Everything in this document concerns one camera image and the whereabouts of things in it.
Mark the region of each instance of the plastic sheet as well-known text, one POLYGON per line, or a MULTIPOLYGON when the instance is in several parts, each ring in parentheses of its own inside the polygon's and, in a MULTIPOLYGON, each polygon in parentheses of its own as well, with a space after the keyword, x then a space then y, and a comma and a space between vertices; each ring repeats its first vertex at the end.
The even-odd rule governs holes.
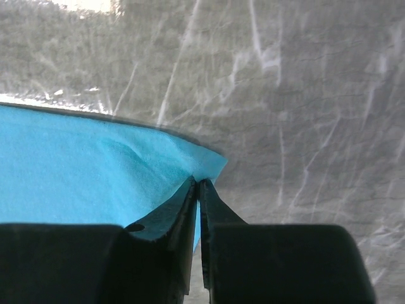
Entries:
POLYGON ((343 225, 380 301, 405 301, 403 0, 86 5, 0 0, 0 102, 219 151, 216 186, 243 219, 343 225))

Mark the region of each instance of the small hole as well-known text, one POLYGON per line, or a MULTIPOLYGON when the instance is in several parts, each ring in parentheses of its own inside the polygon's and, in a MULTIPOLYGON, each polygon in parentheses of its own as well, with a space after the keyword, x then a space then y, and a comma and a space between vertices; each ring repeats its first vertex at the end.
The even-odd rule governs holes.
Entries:
POLYGON ((141 224, 136 224, 136 223, 130 224, 127 227, 127 231, 129 231, 129 232, 138 232, 138 231, 142 231, 144 229, 145 229, 145 226, 143 226, 141 224))

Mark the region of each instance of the blue foam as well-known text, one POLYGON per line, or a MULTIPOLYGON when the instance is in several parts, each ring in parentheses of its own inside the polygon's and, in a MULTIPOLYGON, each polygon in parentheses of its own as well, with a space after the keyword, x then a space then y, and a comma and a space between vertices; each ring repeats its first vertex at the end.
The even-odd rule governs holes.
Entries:
POLYGON ((226 162, 158 130, 0 106, 0 222, 125 227, 226 162))

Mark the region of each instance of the clamp jaw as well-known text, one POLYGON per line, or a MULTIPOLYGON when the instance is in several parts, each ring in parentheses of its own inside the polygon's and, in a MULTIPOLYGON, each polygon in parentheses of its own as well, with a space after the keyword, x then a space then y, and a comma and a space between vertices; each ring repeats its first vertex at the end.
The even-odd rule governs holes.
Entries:
POLYGON ((192 177, 126 228, 0 225, 0 303, 183 303, 197 201, 210 303, 375 303, 345 229, 249 225, 192 177))

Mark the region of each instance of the translucent plastic film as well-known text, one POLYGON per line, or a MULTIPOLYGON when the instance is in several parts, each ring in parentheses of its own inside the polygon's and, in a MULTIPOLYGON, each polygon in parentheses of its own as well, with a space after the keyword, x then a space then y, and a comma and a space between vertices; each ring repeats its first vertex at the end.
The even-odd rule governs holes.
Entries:
POLYGON ((243 219, 343 225, 405 302, 403 0, 57 1, 0 0, 1 103, 193 138, 243 219))

